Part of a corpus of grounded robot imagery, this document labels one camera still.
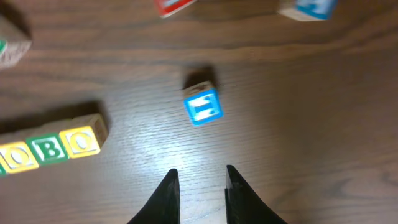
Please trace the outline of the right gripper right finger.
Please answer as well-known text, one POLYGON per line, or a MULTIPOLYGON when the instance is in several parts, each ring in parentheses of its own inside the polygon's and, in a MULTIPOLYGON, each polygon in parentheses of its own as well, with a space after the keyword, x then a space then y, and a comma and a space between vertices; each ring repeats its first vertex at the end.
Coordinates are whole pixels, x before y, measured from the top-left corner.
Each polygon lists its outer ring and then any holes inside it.
POLYGON ((226 166, 227 224, 287 224, 255 193, 232 165, 226 166))

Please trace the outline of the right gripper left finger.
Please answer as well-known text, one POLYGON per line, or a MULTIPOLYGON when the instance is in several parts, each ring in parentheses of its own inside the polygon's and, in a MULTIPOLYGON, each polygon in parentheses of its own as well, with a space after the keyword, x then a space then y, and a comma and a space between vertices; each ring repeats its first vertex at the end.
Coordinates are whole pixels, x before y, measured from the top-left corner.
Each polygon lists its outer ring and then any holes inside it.
POLYGON ((180 184, 170 169, 146 204, 127 224, 180 224, 180 184))

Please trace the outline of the blue I block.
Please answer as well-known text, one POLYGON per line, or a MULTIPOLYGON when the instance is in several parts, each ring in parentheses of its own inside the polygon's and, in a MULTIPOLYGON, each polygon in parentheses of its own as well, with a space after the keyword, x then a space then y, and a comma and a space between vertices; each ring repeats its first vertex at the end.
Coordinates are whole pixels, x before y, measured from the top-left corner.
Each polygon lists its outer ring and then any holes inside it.
POLYGON ((194 126, 216 121, 223 117, 218 91, 210 81, 183 89, 183 105, 194 126))

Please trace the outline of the green B block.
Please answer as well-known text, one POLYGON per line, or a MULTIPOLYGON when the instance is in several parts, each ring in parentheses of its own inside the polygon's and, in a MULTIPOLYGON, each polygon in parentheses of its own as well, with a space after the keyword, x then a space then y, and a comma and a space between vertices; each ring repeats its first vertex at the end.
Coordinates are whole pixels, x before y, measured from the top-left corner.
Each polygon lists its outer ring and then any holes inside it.
POLYGON ((34 129, 25 142, 39 166, 57 164, 70 158, 60 138, 60 129, 56 125, 46 124, 34 129))

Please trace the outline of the yellow O block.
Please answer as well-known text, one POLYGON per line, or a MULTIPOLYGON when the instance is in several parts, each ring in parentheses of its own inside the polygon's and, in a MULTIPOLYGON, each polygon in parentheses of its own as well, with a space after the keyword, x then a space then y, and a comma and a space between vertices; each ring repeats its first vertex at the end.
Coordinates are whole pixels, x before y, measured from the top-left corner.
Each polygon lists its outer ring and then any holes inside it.
POLYGON ((1 165, 6 174, 16 174, 39 167, 26 139, 33 130, 1 134, 1 165))

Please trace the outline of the green R block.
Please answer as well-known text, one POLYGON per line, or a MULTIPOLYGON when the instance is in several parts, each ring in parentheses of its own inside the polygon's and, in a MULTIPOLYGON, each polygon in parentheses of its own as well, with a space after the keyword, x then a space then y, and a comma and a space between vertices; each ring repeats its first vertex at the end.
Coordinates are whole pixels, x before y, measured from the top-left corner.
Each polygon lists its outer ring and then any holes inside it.
POLYGON ((7 172, 1 164, 0 164, 0 176, 1 177, 7 176, 7 172))

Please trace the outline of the red U block right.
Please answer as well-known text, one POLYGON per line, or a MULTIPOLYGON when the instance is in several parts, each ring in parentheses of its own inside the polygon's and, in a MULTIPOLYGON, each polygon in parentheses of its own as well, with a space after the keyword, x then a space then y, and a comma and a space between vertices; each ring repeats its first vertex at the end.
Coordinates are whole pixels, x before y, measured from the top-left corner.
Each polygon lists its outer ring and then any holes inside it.
POLYGON ((196 0, 155 0, 161 18, 166 18, 195 3, 196 0))

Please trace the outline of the blue 2 block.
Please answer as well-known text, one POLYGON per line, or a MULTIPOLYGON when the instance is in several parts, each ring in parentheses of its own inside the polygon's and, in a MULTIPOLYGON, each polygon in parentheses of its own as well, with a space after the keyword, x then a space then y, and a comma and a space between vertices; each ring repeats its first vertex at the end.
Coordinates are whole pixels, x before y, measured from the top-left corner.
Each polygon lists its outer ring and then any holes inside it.
POLYGON ((337 0, 281 0, 277 12, 296 21, 324 21, 330 18, 337 0))

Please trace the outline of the green V block centre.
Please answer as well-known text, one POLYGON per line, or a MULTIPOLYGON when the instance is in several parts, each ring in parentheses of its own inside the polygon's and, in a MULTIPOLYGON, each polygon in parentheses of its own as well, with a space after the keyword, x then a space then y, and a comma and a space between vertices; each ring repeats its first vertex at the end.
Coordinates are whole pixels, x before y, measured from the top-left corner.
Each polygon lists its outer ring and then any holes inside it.
POLYGON ((32 40, 1 16, 1 70, 16 65, 30 49, 32 40))

